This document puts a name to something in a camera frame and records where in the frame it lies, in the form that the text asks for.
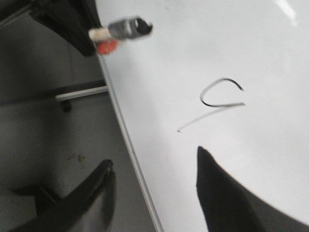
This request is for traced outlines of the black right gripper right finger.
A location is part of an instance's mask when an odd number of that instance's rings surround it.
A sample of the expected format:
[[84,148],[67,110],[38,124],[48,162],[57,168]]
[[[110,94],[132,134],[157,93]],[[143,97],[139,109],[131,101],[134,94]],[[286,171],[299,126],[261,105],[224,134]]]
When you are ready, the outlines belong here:
[[307,232],[308,225],[262,201],[197,148],[197,195],[210,232]]

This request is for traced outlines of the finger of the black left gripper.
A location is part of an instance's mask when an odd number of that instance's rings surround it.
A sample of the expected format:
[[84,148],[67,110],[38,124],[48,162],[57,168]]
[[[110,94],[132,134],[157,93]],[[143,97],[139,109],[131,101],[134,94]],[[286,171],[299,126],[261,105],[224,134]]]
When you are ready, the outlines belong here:
[[14,190],[34,196],[37,216],[13,228],[14,232],[108,232],[116,202],[113,162],[103,160],[69,195],[59,198],[50,189],[28,186]]

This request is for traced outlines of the right gripper black second-arm left finger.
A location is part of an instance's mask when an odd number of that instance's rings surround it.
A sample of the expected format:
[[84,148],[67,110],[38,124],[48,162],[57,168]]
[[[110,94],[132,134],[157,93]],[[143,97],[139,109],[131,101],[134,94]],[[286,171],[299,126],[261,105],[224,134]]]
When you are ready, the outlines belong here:
[[90,29],[101,27],[95,0],[33,0],[30,16],[69,42],[83,56],[96,52]]

